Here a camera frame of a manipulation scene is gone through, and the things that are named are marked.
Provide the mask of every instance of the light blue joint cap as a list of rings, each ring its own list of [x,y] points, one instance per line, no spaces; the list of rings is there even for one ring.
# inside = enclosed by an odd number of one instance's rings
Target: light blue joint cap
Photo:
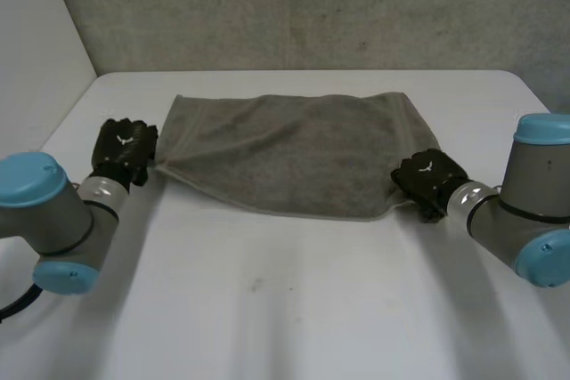
[[[513,266],[518,276],[537,287],[558,287],[570,279],[570,230],[559,229],[531,240]]]
[[[535,113],[518,121],[515,141],[539,146],[570,144],[570,115]]]
[[[99,271],[93,267],[70,262],[41,262],[32,276],[36,285],[50,293],[85,294],[94,287]]]
[[[47,153],[29,152],[0,160],[0,206],[25,208],[56,197],[68,177]]]

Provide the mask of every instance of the table surface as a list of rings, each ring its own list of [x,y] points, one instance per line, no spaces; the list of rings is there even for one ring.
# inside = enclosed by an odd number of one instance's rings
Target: table surface
[[[107,117],[162,125],[177,94],[408,94],[472,178],[501,183],[517,120],[545,111],[501,71],[118,73],[45,145],[72,181]],[[0,243],[0,305],[36,255]],[[121,215],[96,289],[44,293],[0,326],[2,379],[567,379],[570,286],[537,289],[447,221],[245,212],[152,174]]]

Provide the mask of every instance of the white wall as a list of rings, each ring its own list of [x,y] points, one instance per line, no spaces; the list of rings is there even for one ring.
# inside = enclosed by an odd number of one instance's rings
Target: white wall
[[[40,149],[94,80],[63,0],[0,0],[0,158]]]

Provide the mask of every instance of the robotic arm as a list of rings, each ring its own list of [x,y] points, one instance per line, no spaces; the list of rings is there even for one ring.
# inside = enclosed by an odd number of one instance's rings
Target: robotic arm
[[[537,287],[570,279],[570,115],[522,117],[501,192],[439,150],[405,159],[392,180],[427,222],[449,216]]]
[[[156,126],[108,120],[95,144],[94,170],[78,189],[45,153],[0,161],[0,238],[22,236],[40,255],[36,287],[74,295],[94,286],[130,184],[148,179],[157,138]]]

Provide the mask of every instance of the gray towel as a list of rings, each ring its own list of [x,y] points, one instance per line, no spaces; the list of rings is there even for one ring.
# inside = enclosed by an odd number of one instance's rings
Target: gray towel
[[[370,220],[406,201],[390,180],[401,160],[438,148],[403,93],[178,95],[156,164],[214,198],[261,213]]]

